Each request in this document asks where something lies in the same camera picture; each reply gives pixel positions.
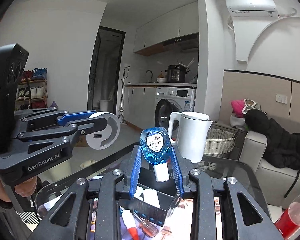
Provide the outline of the person's left hand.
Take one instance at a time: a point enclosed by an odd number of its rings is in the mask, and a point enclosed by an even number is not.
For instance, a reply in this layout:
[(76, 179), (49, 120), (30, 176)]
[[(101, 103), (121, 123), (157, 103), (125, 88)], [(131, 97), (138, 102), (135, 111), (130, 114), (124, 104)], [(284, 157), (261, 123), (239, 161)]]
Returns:
[[(34, 193), (37, 186), (37, 176), (17, 185), (14, 187), (15, 193), (21, 195), (22, 197), (29, 197)], [(0, 199), (5, 202), (10, 202), (10, 198), (7, 195), (7, 192), (4, 189), (3, 183), (0, 180)]]

